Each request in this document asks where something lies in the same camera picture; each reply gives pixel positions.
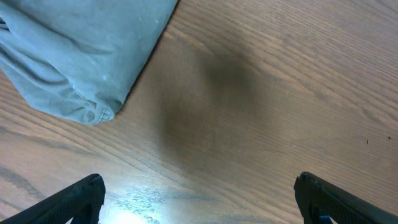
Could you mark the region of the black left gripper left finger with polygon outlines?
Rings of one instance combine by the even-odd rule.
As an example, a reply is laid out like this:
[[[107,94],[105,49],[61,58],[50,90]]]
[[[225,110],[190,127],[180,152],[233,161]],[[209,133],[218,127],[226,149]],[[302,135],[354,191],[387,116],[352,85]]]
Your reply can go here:
[[[105,193],[102,176],[90,174],[1,224],[98,224]]]

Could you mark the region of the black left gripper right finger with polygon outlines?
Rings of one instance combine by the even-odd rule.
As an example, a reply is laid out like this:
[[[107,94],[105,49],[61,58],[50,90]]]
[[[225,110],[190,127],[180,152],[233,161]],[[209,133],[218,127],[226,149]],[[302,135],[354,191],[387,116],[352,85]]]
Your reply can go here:
[[[396,224],[397,216],[315,176],[302,172],[294,184],[304,224]]]

